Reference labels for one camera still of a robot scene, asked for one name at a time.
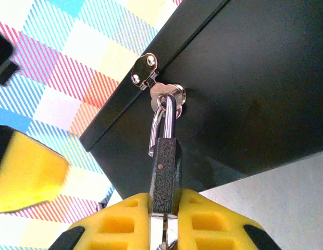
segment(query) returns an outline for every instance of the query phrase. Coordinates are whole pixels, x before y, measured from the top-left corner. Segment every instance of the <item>white surface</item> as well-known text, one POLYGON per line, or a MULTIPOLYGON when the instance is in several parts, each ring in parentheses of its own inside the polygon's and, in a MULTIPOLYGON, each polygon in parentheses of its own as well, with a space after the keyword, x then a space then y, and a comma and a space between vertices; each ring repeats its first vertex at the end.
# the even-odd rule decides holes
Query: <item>white surface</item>
POLYGON ((107 36, 76 19, 61 53, 97 69, 106 54, 109 42, 107 36))
POLYGON ((46 86, 33 120, 69 130, 81 101, 46 86))
POLYGON ((323 250, 323 153, 201 194, 260 223, 283 250, 323 250))
POLYGON ((34 0, 0 0, 0 21, 21 31, 34 0))

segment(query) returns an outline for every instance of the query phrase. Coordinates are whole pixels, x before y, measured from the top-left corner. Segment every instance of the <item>padlock shackle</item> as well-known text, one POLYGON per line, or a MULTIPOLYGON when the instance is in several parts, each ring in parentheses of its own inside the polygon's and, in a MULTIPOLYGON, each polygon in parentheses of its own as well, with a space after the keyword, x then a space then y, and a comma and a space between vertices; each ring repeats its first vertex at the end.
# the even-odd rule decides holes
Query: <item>padlock shackle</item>
POLYGON ((166 95, 166 111, 164 124, 164 138, 174 138, 176 135, 177 102, 172 94, 166 95))
POLYGON ((156 140, 159 137, 159 129, 160 129, 160 121, 165 114, 164 107, 159 107, 155 115, 153 117, 152 126, 151 126, 151 135, 150 135, 150 143, 149 143, 149 156, 153 157, 154 146, 156 144, 156 140))

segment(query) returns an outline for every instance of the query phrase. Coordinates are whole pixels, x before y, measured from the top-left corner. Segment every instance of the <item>black object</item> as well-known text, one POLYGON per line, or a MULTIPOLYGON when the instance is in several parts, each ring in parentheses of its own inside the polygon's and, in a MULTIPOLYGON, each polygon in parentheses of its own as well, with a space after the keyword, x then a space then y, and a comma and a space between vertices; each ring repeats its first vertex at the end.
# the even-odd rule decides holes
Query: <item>black object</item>
POLYGON ((6 85, 6 81, 18 69, 18 66, 9 60, 13 52, 13 46, 0 34, 0 85, 6 85))
POLYGON ((13 133, 13 128, 0 125, 0 165, 13 133))
POLYGON ((78 226, 63 232, 48 250, 73 250, 84 231, 84 227, 78 226))
MULTIPOLYGON (((187 92, 184 188, 323 151, 323 0, 185 0, 146 52, 187 92)), ((80 138, 122 198, 149 190, 150 100, 128 73, 80 138)))
POLYGON ((243 228, 258 250, 281 250, 266 231, 252 225, 244 225, 243 228))
MULTIPOLYGON (((176 119, 176 100, 172 101, 172 118, 176 119)), ((153 214, 177 215, 180 203, 182 151, 175 137, 175 123, 169 124, 172 138, 158 138, 154 146, 150 187, 153 214)))

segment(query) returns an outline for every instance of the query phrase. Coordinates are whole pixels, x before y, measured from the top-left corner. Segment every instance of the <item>black metal box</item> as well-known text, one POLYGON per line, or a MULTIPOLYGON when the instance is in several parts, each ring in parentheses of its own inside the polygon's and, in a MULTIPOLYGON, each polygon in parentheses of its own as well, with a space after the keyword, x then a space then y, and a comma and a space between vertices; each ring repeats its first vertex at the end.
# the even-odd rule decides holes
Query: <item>black metal box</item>
MULTIPOLYGON (((188 98, 183 186, 222 185, 323 151, 323 0, 185 0, 145 53, 188 98)), ((80 137, 119 194, 148 192, 149 91, 130 73, 80 137)))

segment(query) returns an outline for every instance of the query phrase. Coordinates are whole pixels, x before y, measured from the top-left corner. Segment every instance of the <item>colorful plaid background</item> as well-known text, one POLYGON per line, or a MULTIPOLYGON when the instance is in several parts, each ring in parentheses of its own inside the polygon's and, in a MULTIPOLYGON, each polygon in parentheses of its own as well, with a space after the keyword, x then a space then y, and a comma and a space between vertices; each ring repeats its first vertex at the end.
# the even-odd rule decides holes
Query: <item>colorful plaid background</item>
POLYGON ((71 163, 56 200, 0 214, 0 249, 46 249, 114 188, 78 138, 181 0, 0 0, 21 68, 0 86, 0 124, 71 163))

